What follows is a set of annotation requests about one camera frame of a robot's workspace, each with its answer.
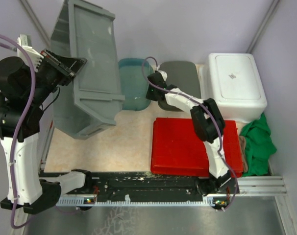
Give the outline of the teal translucent plastic tub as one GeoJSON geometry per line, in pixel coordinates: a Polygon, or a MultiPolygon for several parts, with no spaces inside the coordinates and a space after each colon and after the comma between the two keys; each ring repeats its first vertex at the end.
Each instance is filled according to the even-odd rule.
{"type": "Polygon", "coordinates": [[[122,94],[125,96],[123,109],[141,111],[150,105],[146,99],[148,82],[145,76],[153,73],[151,65],[144,59],[124,58],[119,61],[122,94]]]}

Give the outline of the grey-green plastic tub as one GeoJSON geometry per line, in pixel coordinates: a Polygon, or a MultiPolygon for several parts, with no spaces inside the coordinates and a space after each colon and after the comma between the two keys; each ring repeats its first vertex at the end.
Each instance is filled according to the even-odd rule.
{"type": "Polygon", "coordinates": [[[201,98],[198,72],[194,63],[189,61],[168,61],[160,65],[167,74],[167,85],[177,86],[182,92],[201,98]]]}

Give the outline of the grey plastic crate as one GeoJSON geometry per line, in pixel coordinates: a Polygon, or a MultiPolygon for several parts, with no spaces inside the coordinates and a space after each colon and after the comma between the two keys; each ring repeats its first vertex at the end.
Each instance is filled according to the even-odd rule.
{"type": "Polygon", "coordinates": [[[52,32],[52,52],[87,60],[75,79],[61,87],[53,105],[55,127],[74,139],[85,140],[115,126],[122,110],[114,19],[100,6],[66,0],[52,32]]]}

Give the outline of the red plastic crate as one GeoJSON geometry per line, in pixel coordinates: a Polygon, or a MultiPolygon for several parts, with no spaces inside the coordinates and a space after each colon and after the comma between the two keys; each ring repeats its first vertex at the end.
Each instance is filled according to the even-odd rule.
{"type": "MultiPolygon", "coordinates": [[[[226,162],[241,177],[244,167],[233,120],[225,121],[223,149],[226,162]]],[[[191,119],[158,117],[154,121],[150,170],[153,174],[209,177],[205,145],[196,136],[191,119]]]]}

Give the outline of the large white plastic container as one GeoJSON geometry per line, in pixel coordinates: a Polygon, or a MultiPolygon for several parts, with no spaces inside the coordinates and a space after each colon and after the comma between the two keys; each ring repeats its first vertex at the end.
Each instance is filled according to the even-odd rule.
{"type": "Polygon", "coordinates": [[[259,119],[267,99],[252,54],[211,53],[199,68],[202,99],[215,100],[222,117],[250,123],[259,119]]]}

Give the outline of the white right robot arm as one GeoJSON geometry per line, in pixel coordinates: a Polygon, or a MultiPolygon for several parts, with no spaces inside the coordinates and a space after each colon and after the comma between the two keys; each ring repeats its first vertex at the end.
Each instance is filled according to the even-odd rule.
{"type": "Polygon", "coordinates": [[[153,101],[166,101],[191,116],[194,132],[204,143],[208,161],[211,189],[223,193],[231,179],[230,169],[225,160],[223,149],[223,131],[225,121],[215,100],[200,99],[189,95],[174,85],[167,85],[166,73],[156,70],[150,75],[143,75],[148,82],[146,98],[153,101]]]}

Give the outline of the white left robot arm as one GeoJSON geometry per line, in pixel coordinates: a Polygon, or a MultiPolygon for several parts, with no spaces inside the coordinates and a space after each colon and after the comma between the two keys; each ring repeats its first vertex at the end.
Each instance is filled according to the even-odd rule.
{"type": "Polygon", "coordinates": [[[41,179],[36,160],[43,103],[74,80],[86,64],[84,58],[65,57],[33,49],[26,35],[16,41],[0,35],[0,47],[17,53],[0,60],[0,142],[9,180],[2,209],[38,214],[54,207],[71,191],[90,193],[91,173],[74,169],[55,178],[41,179]]]}

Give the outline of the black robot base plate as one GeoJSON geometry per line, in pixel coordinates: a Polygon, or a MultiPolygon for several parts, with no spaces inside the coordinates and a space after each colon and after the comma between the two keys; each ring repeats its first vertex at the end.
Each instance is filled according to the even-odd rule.
{"type": "Polygon", "coordinates": [[[222,189],[210,189],[199,177],[156,175],[150,172],[93,172],[91,185],[62,195],[58,206],[91,207],[226,207],[239,193],[231,179],[222,189]]]}

